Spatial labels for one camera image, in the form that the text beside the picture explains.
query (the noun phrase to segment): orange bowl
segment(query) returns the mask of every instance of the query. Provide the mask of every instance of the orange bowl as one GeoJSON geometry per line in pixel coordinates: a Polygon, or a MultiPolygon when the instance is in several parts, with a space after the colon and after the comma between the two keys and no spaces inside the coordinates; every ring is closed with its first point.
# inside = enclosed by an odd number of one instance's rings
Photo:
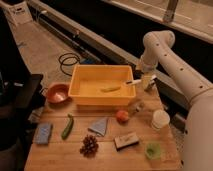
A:
{"type": "Polygon", "coordinates": [[[46,99],[50,103],[60,103],[67,100],[69,85],[67,84],[54,84],[48,88],[46,99]]]}

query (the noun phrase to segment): bunch of grapes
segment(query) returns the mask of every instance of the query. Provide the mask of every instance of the bunch of grapes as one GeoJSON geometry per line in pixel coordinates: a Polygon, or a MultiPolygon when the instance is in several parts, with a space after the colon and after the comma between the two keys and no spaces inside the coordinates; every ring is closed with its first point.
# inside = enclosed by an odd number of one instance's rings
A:
{"type": "Polygon", "coordinates": [[[83,140],[83,146],[80,149],[80,153],[85,157],[94,156],[98,150],[97,139],[93,135],[87,135],[83,140]]]}

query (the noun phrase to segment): white cup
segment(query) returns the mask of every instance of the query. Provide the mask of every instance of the white cup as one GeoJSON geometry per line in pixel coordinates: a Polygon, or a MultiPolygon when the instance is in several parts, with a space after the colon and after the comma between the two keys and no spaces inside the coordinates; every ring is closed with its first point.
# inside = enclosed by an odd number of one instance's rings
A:
{"type": "Polygon", "coordinates": [[[155,130],[160,130],[164,126],[168,125],[170,122],[170,117],[168,113],[164,110],[156,110],[152,116],[151,126],[155,130]]]}

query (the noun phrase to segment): wooden table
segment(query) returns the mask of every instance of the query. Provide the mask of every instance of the wooden table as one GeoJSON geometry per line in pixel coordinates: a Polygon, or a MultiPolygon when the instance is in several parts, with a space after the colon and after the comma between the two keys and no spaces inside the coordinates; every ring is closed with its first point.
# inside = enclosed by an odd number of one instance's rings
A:
{"type": "Polygon", "coordinates": [[[118,109],[125,107],[76,106],[71,100],[58,105],[46,104],[40,122],[53,124],[52,136],[47,146],[32,144],[25,165],[26,171],[143,171],[178,170],[180,158],[170,127],[160,131],[150,127],[152,113],[162,109],[157,89],[144,92],[137,87],[137,96],[143,108],[131,117],[126,125],[120,125],[115,119],[118,109]],[[74,126],[69,137],[63,141],[61,132],[68,122],[67,114],[74,116],[74,126]],[[97,137],[98,152],[93,158],[80,154],[82,140],[91,134],[89,125],[108,116],[108,126],[104,137],[97,137]],[[116,151],[114,138],[136,132],[140,138],[138,145],[116,151]],[[164,149],[161,159],[150,161],[144,154],[144,148],[150,141],[158,141],[164,149]]]}

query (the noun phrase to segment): yellow tray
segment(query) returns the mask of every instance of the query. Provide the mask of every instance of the yellow tray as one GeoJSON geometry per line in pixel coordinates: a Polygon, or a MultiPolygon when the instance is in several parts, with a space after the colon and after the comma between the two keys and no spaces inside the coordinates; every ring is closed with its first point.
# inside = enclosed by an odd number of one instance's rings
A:
{"type": "Polygon", "coordinates": [[[76,65],[68,95],[78,105],[128,105],[136,96],[135,86],[125,84],[129,80],[128,65],[76,65]]]}

